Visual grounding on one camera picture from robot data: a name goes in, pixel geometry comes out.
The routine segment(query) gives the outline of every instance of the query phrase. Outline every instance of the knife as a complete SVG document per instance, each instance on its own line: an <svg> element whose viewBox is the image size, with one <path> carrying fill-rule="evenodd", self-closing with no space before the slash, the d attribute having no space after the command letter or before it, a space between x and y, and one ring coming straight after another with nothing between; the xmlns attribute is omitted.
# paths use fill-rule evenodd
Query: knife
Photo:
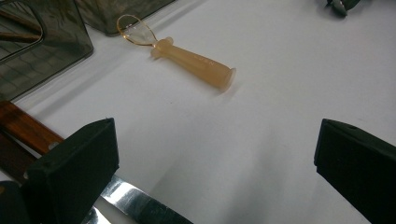
<svg viewBox="0 0 396 224"><path fill-rule="evenodd" d="M2 133L13 136L40 155L48 153L52 146L60 144L63 141L60 135L7 101L0 102L0 127ZM20 148L18 150L11 150L8 154L14 154L15 152L18 153L19 158L29 157ZM29 159L26 160L26 163L32 162L32 158ZM16 179L23 180L23 174L21 172L14 175ZM151 198L144 191L134 187L116 175L111 177L101 196L137 223L192 223L171 208ZM87 213L88 215L82 220L83 223L109 223L100 214L99 210L94 207L91 211L87 211Z"/></svg>

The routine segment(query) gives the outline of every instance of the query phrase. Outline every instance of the white surface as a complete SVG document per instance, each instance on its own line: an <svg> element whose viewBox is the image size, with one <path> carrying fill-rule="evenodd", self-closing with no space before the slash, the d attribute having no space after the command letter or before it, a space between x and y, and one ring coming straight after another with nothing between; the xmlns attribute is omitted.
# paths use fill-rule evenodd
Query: white surface
<svg viewBox="0 0 396 224"><path fill-rule="evenodd" d="M114 118L117 174L193 223L368 223L313 160L322 119L396 145L396 1L201 3L154 32L236 67L227 92L88 28L94 54L16 104L62 136Z"/></svg>

